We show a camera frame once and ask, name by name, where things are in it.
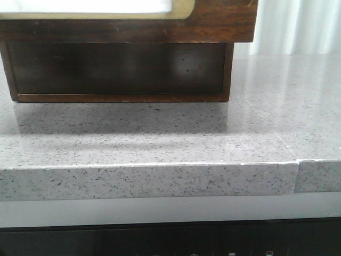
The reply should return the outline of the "dark wooden drawer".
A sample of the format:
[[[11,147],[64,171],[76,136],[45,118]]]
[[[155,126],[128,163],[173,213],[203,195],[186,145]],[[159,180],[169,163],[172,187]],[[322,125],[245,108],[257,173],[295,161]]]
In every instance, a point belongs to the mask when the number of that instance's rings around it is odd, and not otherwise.
[[[257,1],[174,1],[159,14],[1,14],[1,40],[226,43],[254,38]]]

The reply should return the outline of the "dark wooden drawer cabinet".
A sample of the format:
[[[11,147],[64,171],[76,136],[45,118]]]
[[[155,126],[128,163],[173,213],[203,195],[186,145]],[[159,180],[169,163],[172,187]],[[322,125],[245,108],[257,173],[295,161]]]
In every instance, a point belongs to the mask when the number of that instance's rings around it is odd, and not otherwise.
[[[17,102],[226,102],[232,43],[2,42]]]

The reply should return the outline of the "white pleated curtain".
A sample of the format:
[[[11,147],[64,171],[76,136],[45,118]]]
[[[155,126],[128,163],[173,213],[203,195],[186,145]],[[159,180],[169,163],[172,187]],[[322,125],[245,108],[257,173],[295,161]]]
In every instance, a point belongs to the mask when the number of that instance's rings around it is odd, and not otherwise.
[[[340,1],[259,1],[250,55],[340,53]]]

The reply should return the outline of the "black appliance front panel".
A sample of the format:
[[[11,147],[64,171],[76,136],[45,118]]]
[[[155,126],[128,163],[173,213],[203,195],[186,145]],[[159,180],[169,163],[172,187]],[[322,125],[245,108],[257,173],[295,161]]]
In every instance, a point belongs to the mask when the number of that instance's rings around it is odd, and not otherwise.
[[[340,218],[2,228],[1,255],[340,255]]]

